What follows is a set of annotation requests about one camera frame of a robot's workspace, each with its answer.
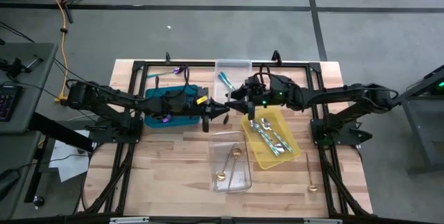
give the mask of wooden tabletop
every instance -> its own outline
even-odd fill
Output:
[[[133,61],[116,60],[110,86],[127,91]],[[343,85],[338,62],[321,62],[321,67],[326,87]],[[148,73],[170,70],[171,67],[150,67]],[[301,87],[307,86],[304,69],[272,68],[271,72],[288,76]],[[210,95],[213,95],[213,82],[213,67],[190,67],[191,85],[208,87]],[[160,87],[183,84],[183,76],[160,77]],[[148,79],[146,88],[153,87],[154,78]],[[335,113],[347,106],[347,103],[333,103],[329,104],[329,109]],[[318,151],[309,131],[311,110],[294,112],[283,107],[282,113],[302,155],[263,171],[249,149],[253,185],[244,193],[213,192],[207,161],[209,136],[220,131],[242,130],[240,113],[231,110],[230,122],[226,126],[222,124],[223,117],[214,119],[209,133],[202,132],[201,124],[163,129],[145,127],[135,149],[125,215],[327,217]],[[110,179],[115,148],[115,144],[102,145],[92,158],[85,183],[87,206],[99,196]],[[361,206],[372,212],[362,163],[356,150],[347,146],[337,149],[344,184]],[[314,184],[319,188],[317,193],[307,192],[309,176],[305,153],[309,155]],[[332,190],[339,211],[336,187],[332,186]]]

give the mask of concrete floor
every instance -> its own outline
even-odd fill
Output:
[[[2,0],[52,3],[52,0]],[[318,6],[444,7],[444,0],[316,0]],[[308,6],[308,0],[86,0],[85,3],[151,5]],[[310,12],[102,11],[76,10],[68,25],[69,68],[107,84],[116,58],[249,58],[268,60],[277,49],[285,60],[319,60]],[[0,9],[0,20],[36,42],[60,42],[57,10]],[[321,13],[329,61],[341,65],[344,82],[379,83],[400,92],[443,64],[443,14]],[[25,42],[0,29],[8,42]],[[46,89],[58,94],[62,73],[54,67]],[[38,111],[53,119],[78,116],[44,95]],[[362,118],[374,134],[363,144],[364,170],[374,213],[388,218],[444,222],[444,173],[409,177],[422,163],[402,109]],[[57,178],[47,178],[57,182]],[[15,214],[50,216],[72,213],[81,178],[43,193],[38,211],[23,206]]]

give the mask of keyboard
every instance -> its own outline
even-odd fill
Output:
[[[22,87],[15,85],[0,87],[0,121],[9,121],[22,89]]]

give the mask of teal container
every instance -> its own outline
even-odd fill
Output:
[[[174,87],[165,87],[158,88],[154,96],[163,96],[165,93],[169,91],[181,90],[183,86],[174,86]],[[185,89],[185,94],[187,95],[187,99],[193,99],[196,97],[197,85],[189,85]],[[153,95],[155,89],[148,89],[145,92],[145,98],[148,98]],[[145,117],[145,124],[150,128],[167,128],[174,126],[187,126],[198,124],[200,121],[200,117],[175,117],[172,116],[171,120],[168,123],[162,123],[161,119],[154,119],[153,117]]]

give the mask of yellow plastic container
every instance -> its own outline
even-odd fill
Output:
[[[269,169],[273,166],[276,166],[288,160],[292,160],[293,158],[299,156],[299,145],[294,139],[293,134],[291,134],[291,131],[287,126],[287,123],[285,122],[284,116],[282,116],[280,108],[268,107],[266,109],[264,108],[257,110],[255,112],[255,121],[261,125],[262,117],[266,118],[271,123],[272,129],[276,131],[279,136],[281,136],[283,140],[288,143],[288,145],[290,145],[290,147],[293,149],[293,152],[289,152],[287,149],[285,149],[285,152],[280,153],[278,156],[276,156],[273,151],[271,151],[266,142],[262,139],[261,135],[251,129],[248,117],[243,116],[241,120],[242,128],[245,131],[245,135],[247,136],[247,140],[250,143],[256,160],[259,163],[259,166],[262,169]],[[275,143],[279,142],[279,140],[270,130],[265,130],[265,132]]]

